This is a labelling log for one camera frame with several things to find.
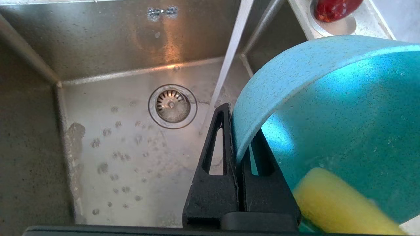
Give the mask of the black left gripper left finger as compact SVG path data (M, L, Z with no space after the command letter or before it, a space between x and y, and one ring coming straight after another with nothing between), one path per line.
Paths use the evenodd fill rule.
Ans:
M218 130L222 130L223 174L212 176L209 171ZM184 228L219 229L223 216L239 211L236 165L230 105L224 103L215 109L212 116L183 208Z

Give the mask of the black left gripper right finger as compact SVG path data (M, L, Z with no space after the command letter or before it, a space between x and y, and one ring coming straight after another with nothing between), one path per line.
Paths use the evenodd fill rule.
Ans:
M221 218L222 230L298 231L301 212L262 130L238 166L240 210Z

